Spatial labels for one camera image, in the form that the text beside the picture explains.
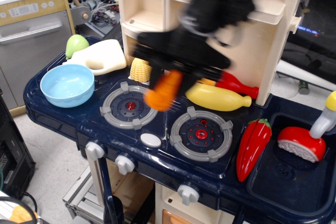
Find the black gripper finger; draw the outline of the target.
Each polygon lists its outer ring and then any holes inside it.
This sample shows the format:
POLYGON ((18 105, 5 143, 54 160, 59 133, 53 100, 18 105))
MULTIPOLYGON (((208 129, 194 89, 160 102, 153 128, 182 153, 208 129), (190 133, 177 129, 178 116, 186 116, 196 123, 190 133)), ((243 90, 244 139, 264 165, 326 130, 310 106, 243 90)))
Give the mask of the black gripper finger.
POLYGON ((185 73, 183 75, 181 85, 179 87, 178 96, 184 96, 185 92, 190 89, 197 81, 199 80, 199 77, 195 77, 193 75, 185 73))
POLYGON ((160 65, 151 65, 152 70, 150 73, 149 89, 154 89, 157 82, 160 80, 164 73, 163 68, 160 65))

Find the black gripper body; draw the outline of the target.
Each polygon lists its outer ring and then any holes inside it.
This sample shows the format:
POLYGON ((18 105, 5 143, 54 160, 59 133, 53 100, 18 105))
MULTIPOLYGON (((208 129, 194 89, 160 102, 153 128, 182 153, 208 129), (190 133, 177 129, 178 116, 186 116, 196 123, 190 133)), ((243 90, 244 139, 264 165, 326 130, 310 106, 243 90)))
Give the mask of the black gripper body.
POLYGON ((163 70, 177 70, 199 78, 218 80, 231 61, 206 41, 216 27, 197 30, 179 25, 163 32, 141 32, 133 56, 160 65, 163 70))

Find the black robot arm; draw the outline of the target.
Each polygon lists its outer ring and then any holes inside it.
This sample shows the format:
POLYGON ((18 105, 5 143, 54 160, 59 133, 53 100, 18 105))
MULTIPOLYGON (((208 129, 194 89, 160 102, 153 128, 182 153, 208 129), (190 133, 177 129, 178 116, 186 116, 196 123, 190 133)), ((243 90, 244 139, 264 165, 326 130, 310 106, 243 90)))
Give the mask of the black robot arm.
POLYGON ((201 78, 217 81, 231 62, 208 45, 207 39, 220 28, 246 21, 254 9, 253 0, 191 0, 177 27, 138 34, 133 55, 152 67, 149 88, 163 80, 163 70, 182 73, 179 95, 201 78))

